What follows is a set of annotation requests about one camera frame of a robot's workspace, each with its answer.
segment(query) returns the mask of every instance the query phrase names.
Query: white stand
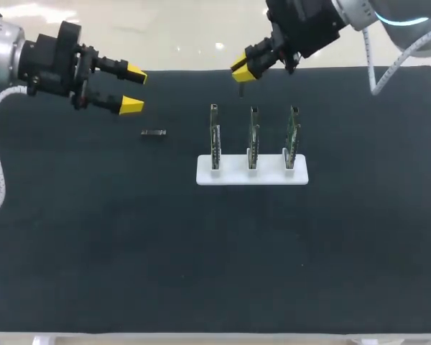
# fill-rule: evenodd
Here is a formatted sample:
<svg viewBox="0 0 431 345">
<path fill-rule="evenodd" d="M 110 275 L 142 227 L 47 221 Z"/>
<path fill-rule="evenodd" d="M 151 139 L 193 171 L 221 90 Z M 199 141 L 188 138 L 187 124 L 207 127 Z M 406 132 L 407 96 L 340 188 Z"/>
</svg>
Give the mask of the white stand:
<svg viewBox="0 0 431 345">
<path fill-rule="evenodd" d="M 259 155 L 257 169 L 249 169 L 247 155 L 221 155 L 218 170 L 212 168 L 210 155 L 198 157 L 196 183 L 198 185 L 306 185 L 308 183 L 307 161 L 297 155 L 294 169 L 287 169 L 282 155 Z"/>
</svg>

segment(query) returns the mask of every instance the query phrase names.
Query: small black component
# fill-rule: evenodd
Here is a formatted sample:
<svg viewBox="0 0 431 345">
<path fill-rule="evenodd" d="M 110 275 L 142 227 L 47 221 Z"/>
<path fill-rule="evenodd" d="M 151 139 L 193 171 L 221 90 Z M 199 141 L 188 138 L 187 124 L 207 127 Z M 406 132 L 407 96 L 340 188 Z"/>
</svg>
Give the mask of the small black component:
<svg viewBox="0 0 431 345">
<path fill-rule="evenodd" d="M 259 109 L 251 107 L 251 124 L 249 126 L 249 169 L 257 168 L 259 158 Z"/>
<path fill-rule="evenodd" d="M 218 123 L 217 104 L 210 106 L 210 155 L 213 170 L 218 170 L 221 162 L 221 126 Z"/>
<path fill-rule="evenodd" d="M 291 107 L 291 114 L 287 122 L 287 137 L 286 137 L 286 152 L 284 159 L 286 160 L 286 168 L 294 169 L 295 157 L 300 140 L 300 124 L 299 124 L 299 109 Z"/>
<path fill-rule="evenodd" d="M 143 129 L 143 137 L 166 137 L 166 129 Z"/>
<path fill-rule="evenodd" d="M 239 98 L 244 97 L 244 86 L 246 83 L 239 83 Z"/>
</svg>

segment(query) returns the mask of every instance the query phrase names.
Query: dark table surface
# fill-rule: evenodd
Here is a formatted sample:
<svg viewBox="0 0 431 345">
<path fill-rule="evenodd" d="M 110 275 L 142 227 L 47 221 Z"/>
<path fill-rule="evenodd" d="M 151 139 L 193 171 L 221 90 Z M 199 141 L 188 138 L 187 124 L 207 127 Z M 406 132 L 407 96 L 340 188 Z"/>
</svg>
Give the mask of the dark table surface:
<svg viewBox="0 0 431 345">
<path fill-rule="evenodd" d="M 431 333 L 431 69 L 378 97 L 365 68 L 156 72 L 141 117 L 53 96 L 0 108 L 0 331 Z M 306 186 L 198 186 L 209 108 L 224 153 L 278 153 L 291 104 Z M 140 131 L 163 128 L 161 142 Z"/>
</svg>

